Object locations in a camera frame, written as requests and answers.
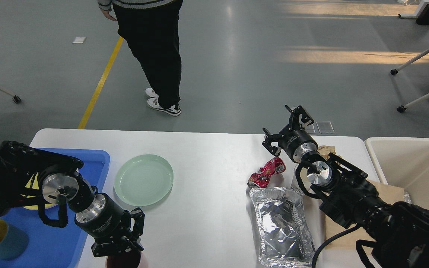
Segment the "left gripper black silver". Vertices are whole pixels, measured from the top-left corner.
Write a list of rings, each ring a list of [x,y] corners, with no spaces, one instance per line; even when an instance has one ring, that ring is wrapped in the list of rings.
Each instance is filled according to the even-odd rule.
[[[94,239],[111,241],[94,242],[91,246],[94,257],[104,257],[143,251],[144,247],[139,242],[144,220],[141,208],[125,210],[106,193],[98,193],[87,209],[76,213],[74,222]]]

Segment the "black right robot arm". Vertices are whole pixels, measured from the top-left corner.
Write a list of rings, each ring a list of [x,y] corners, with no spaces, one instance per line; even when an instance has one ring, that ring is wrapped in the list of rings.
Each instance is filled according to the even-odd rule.
[[[278,134],[264,131],[264,148],[273,156],[284,151],[296,163],[295,177],[300,190],[308,197],[321,200],[320,210],[344,228],[327,239],[315,251],[316,267],[322,249],[342,236],[363,228],[371,241],[356,241],[356,251],[366,268],[373,263],[364,247],[383,268],[429,268],[429,210],[408,202],[390,205],[379,197],[367,173],[336,154],[325,159],[318,145],[305,131],[314,120],[302,107],[286,106],[288,124]]]

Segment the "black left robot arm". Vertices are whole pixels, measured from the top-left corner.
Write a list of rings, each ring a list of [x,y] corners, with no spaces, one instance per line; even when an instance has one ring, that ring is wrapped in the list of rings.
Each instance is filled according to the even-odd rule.
[[[79,173],[82,160],[15,141],[0,143],[0,217],[12,208],[35,205],[50,227],[75,224],[94,238],[95,257],[143,251],[144,212],[122,209]]]

